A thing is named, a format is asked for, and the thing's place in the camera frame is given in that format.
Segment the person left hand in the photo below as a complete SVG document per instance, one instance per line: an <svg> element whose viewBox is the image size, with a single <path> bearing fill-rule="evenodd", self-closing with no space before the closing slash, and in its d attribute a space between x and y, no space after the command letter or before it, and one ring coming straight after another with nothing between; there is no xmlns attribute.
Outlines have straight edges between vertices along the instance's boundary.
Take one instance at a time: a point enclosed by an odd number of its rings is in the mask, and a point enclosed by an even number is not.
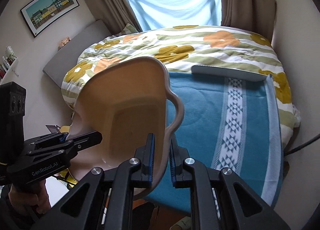
<svg viewBox="0 0 320 230"><path fill-rule="evenodd" d="M12 184L9 192L9 200L11 205L20 213L25 212L26 206L37 206L36 211L44 214L51 209L49 195L46 189L46 180L36 185L36 190L32 190L31 194L19 192Z"/></svg>

